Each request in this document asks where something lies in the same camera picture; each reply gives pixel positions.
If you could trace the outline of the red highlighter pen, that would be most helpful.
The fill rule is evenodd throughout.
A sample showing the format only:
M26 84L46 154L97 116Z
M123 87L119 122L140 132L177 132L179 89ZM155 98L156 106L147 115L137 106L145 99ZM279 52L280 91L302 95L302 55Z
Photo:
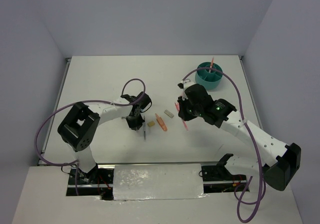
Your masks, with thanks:
M175 102L174 104L175 104L175 108L176 108L177 112L179 113L179 111L180 111L180 106L179 106L179 104L176 103L176 102ZM188 129L188 126L187 126L186 122L185 122L182 118L181 118L181 121L182 121L185 129L188 131L189 129Z

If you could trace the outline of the orange highlighter pen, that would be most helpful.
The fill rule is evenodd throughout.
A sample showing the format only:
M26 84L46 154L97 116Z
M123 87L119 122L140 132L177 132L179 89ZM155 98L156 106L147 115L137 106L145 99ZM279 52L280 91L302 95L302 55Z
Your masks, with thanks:
M212 57L212 60L211 60L211 64L210 64L210 66L209 66L209 71L208 71L209 73L214 72L214 71L213 71L213 67L214 67L214 58L215 58L215 57L213 56L213 57Z

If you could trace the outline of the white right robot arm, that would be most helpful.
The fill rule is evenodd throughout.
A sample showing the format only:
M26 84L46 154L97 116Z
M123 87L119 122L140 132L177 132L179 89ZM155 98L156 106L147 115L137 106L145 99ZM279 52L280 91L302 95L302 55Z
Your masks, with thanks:
M257 162L247 162L232 154L219 161L218 176L223 180L233 175L262 173L265 182L277 191L284 191L301 164L301 148L296 143L282 142L251 121L242 118L235 106L224 99L213 100L205 88L190 80L178 84L178 116L184 121L202 118L206 123L222 129L245 145L258 151Z

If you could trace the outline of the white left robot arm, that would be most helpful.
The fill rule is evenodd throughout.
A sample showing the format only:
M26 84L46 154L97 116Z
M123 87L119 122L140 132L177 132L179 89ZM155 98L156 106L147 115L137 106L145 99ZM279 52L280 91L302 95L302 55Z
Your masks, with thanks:
M151 98L141 92L138 96L123 94L115 103L85 105L77 102L60 123L57 132L73 149L78 160L78 174L86 183L98 180L100 171L93 158L90 144L98 126L108 121L124 118L131 130L145 125L142 113L152 106Z

